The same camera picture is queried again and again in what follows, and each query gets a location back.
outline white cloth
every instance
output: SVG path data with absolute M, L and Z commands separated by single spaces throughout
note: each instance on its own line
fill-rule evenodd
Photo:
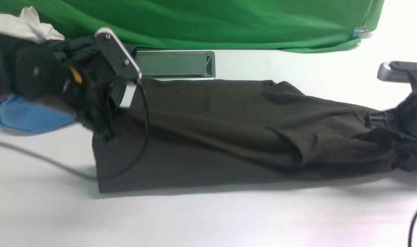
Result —
M 51 24 L 39 22 L 39 15 L 34 7 L 23 8 L 19 17 L 0 14 L 0 33 L 35 43 L 42 43 L 49 39 L 64 40 L 64 36 Z

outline blue cloth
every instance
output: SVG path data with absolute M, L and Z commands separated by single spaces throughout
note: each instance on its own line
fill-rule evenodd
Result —
M 11 95 L 0 103 L 0 125 L 42 133 L 74 122 L 68 115 Z

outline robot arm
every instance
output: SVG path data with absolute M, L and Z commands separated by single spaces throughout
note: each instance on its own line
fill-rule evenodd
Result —
M 417 142 L 417 63 L 392 61 L 382 63 L 378 79 L 409 82 L 412 93 L 396 108 L 365 116 L 367 128 L 381 128 L 405 142 Z
M 105 141 L 112 140 L 111 124 L 119 106 L 111 98 L 111 83 L 135 87 L 142 75 L 113 31 L 101 28 L 95 38 L 100 53 L 91 62 L 94 66 L 78 67 L 60 63 L 38 44 L 0 35 L 0 59 L 8 61 L 0 60 L 0 100 L 17 94 L 68 114 Z

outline dark brown cloth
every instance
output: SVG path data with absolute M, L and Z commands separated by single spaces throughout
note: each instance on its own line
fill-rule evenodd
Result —
M 305 96 L 287 82 L 145 80 L 144 86 L 152 126 L 147 152 L 122 177 L 100 181 L 102 193 L 417 170 L 417 144 L 365 138 L 370 130 L 362 118 L 374 110 Z M 93 139 L 99 176 L 126 166 L 141 147 L 139 92 L 114 126 L 116 143 Z

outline yellow part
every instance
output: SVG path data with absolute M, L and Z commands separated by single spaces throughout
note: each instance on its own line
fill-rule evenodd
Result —
M 72 66 L 70 66 L 70 71 L 73 74 L 74 77 L 74 81 L 79 84 L 82 85 L 82 76 L 80 75 L 80 73 L 77 71 L 77 69 L 73 68 Z

